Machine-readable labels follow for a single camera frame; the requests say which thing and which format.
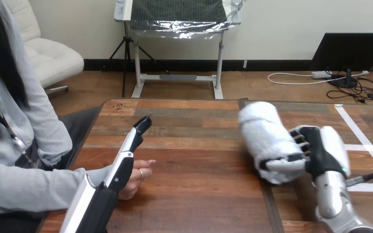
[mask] black tripod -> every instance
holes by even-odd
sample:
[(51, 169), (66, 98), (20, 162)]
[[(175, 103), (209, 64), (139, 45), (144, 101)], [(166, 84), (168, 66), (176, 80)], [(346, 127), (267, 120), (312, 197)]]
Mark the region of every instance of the black tripod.
[[(124, 28), (125, 28), (125, 36), (123, 37), (121, 43), (118, 45), (117, 49), (114, 51), (114, 53), (111, 55), (111, 57), (108, 60), (108, 64), (111, 64), (112, 58), (115, 56), (115, 54), (118, 52), (118, 50), (121, 48), (123, 43), (125, 42), (125, 58), (123, 60), (123, 83), (122, 83), (122, 97), (125, 97), (125, 81), (126, 81), (126, 62), (128, 60), (129, 63), (131, 63), (131, 54), (129, 50), (129, 43), (133, 43), (134, 40), (128, 35), (128, 30), (126, 27), (126, 22), (124, 22)], [(151, 61), (156, 64), (160, 69), (165, 70), (166, 74), (170, 74), (168, 70), (163, 68), (151, 55), (149, 55), (141, 46), (139, 46), (139, 49), (147, 55)]]

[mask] lanyard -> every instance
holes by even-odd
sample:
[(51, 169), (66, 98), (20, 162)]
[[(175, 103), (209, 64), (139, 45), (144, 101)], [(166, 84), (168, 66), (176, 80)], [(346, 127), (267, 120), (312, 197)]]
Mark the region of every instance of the lanyard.
[(5, 117), (0, 114), (0, 123), (5, 126), (6, 130), (8, 131), (9, 135), (11, 136), (12, 140), (14, 141), (15, 146), (18, 148), (19, 151), (22, 152), (22, 155), (28, 160), (29, 163), (33, 164), (33, 161), (28, 156), (26, 149), (27, 147), (25, 144), (17, 137), (14, 133), (12, 128), (9, 126), (8, 122), (6, 121)]

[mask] white wall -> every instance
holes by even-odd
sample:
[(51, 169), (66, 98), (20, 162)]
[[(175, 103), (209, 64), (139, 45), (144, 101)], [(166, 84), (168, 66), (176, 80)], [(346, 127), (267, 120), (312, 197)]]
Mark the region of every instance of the white wall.
[[(123, 36), (116, 0), (29, 0), (42, 37), (84, 58), (109, 58)], [(373, 0), (247, 0), (225, 35), (225, 59), (312, 59), (325, 32), (373, 32)], [(142, 38), (156, 59), (216, 59), (218, 40)], [(122, 58), (121, 50), (115, 58)]]

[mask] computer monitor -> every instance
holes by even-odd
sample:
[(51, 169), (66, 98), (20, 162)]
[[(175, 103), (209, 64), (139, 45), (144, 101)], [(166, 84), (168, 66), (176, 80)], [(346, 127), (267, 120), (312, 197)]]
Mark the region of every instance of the computer monitor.
[(351, 71), (373, 71), (373, 33), (326, 33), (312, 59), (311, 69), (345, 71), (346, 75), (338, 77), (346, 76), (346, 79), (329, 83), (343, 88), (356, 87)]

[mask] white chair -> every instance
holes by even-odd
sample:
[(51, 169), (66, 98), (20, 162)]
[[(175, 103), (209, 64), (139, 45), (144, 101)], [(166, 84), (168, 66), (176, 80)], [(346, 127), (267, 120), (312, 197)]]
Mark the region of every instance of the white chair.
[[(28, 0), (6, 0), (21, 31), (26, 52), (43, 88), (77, 75), (84, 69), (82, 56), (61, 43), (41, 38), (41, 30)], [(47, 94), (67, 86), (46, 89)]]

